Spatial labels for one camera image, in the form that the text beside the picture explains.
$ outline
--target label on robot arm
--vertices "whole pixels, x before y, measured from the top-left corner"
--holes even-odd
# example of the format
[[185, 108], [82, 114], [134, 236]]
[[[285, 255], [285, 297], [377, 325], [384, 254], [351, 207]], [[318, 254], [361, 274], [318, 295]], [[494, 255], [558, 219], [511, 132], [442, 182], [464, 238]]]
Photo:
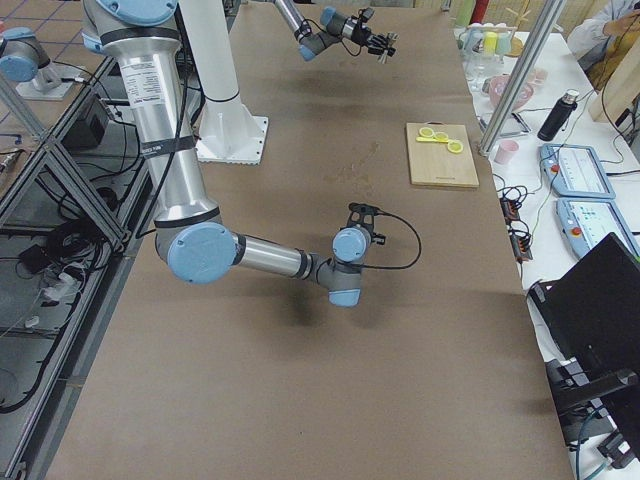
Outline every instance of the label on robot arm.
[[164, 103], [160, 78], [153, 62], [142, 62], [120, 68], [131, 108]]

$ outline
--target person's hand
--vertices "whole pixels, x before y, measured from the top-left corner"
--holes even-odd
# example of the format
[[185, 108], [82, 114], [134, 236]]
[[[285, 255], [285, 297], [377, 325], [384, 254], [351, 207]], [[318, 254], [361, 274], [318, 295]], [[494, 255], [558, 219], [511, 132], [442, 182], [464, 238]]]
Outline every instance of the person's hand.
[[640, 10], [634, 10], [626, 15], [623, 15], [618, 20], [611, 20], [604, 24], [602, 33], [607, 36], [624, 35], [626, 32], [639, 32], [640, 31]]

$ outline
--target wooden cutting board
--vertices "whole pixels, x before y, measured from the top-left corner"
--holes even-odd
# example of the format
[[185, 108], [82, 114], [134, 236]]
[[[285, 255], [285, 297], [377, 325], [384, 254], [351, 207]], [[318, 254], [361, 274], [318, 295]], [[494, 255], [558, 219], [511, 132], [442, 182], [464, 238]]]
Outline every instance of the wooden cutting board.
[[418, 143], [420, 127], [424, 123], [407, 123], [407, 147], [409, 168], [413, 185], [475, 188], [479, 185], [471, 146], [464, 125], [429, 124], [437, 132], [445, 132], [449, 138], [460, 140], [464, 149], [451, 153], [444, 143]]

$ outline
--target pink cup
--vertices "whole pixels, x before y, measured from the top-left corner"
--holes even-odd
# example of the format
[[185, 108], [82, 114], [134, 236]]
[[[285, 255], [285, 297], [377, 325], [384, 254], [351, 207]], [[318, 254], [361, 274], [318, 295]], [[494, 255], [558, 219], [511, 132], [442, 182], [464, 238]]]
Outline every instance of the pink cup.
[[509, 160], [518, 152], [520, 145], [515, 140], [501, 140], [498, 144], [498, 152], [496, 153], [494, 162], [506, 165]]

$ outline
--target blue joint cap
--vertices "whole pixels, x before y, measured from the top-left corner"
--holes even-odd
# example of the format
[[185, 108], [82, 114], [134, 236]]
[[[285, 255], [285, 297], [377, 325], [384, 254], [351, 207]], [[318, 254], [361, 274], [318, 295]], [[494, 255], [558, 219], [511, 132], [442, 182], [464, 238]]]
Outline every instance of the blue joint cap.
[[335, 7], [324, 7], [322, 15], [320, 15], [320, 24], [323, 26], [329, 25], [329, 22], [333, 20], [333, 16], [336, 14]]
[[13, 82], [29, 82], [38, 74], [38, 64], [29, 58], [8, 55], [0, 58], [0, 71]]
[[310, 62], [314, 58], [316, 58], [316, 54], [311, 51], [311, 49], [305, 45], [298, 45], [298, 51], [302, 58], [304, 58], [305, 62]]
[[224, 225], [198, 223], [180, 232], [169, 247], [167, 264], [181, 280], [209, 283], [229, 271], [236, 258], [236, 243]]
[[360, 300], [360, 289], [329, 292], [329, 301], [336, 307], [355, 307]]
[[333, 253], [343, 262], [361, 259], [368, 246], [364, 233], [357, 228], [343, 228], [333, 238]]
[[2, 36], [7, 40], [21, 40], [23, 38], [36, 38], [35, 34], [27, 27], [14, 27], [5, 30]]
[[155, 27], [169, 20], [178, 6], [178, 0], [97, 0], [118, 20], [139, 27]]
[[84, 46], [87, 50], [104, 55], [104, 52], [102, 51], [102, 42], [97, 38], [82, 32], [82, 41], [84, 42]]

